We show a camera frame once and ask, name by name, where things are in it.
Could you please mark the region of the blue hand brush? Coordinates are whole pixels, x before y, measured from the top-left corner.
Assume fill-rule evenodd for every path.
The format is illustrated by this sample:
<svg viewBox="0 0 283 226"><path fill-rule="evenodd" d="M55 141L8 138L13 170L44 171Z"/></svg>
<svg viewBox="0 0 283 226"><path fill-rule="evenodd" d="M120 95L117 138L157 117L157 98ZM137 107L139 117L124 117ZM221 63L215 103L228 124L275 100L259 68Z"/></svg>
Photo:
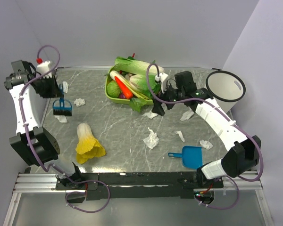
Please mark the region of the blue hand brush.
<svg viewBox="0 0 283 226"><path fill-rule="evenodd" d="M55 100L52 104L53 115L72 116L72 104L69 100L64 98L63 84L59 84L59 90L62 96L60 96L59 100Z"/></svg>

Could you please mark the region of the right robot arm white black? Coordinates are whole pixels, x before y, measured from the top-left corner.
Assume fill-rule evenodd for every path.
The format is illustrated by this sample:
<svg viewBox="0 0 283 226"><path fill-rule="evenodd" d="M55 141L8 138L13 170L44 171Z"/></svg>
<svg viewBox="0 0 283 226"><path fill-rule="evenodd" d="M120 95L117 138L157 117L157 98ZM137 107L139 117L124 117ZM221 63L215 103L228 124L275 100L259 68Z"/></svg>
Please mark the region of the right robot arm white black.
<svg viewBox="0 0 283 226"><path fill-rule="evenodd" d="M167 83L168 80L166 73L148 75L146 78L148 88L151 88L150 81L154 81L160 88L158 93L150 89L153 95L153 111L164 115L162 103L166 104L168 109L172 109L175 104L185 104L213 129L227 150L223 158L197 168L197 184L205 188L214 179L223 176L240 178L242 173L257 165L260 170L253 181L259 180L264 168L259 137L250 136L239 128L207 88L197 88L191 72L184 71L175 75L175 89Z"/></svg>

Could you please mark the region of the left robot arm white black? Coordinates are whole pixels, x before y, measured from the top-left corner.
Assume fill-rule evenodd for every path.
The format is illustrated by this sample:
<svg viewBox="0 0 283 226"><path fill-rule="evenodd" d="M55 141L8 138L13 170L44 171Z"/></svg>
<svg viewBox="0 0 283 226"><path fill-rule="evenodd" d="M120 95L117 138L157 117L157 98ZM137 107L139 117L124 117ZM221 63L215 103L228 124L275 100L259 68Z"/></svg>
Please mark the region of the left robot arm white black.
<svg viewBox="0 0 283 226"><path fill-rule="evenodd" d="M27 61L12 62L13 73L6 77L5 88L13 98L17 116L16 135L9 139L11 147L28 166L53 170L59 183L79 189L84 178L79 168L60 156L57 140L41 123L41 104L48 98L59 98L53 109L58 115L70 116L72 108L64 106L63 86L58 85L51 61L37 60L38 66Z"/></svg>

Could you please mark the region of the blue dustpan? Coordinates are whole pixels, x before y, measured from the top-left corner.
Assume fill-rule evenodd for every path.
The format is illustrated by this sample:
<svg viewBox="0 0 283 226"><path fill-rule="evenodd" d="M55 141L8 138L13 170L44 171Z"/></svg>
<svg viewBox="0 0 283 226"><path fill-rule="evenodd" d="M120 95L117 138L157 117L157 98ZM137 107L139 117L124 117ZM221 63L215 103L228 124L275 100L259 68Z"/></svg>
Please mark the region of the blue dustpan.
<svg viewBox="0 0 283 226"><path fill-rule="evenodd" d="M181 153L168 153L168 157L182 159L183 166L190 169L196 170L203 165L200 146L184 146Z"/></svg>

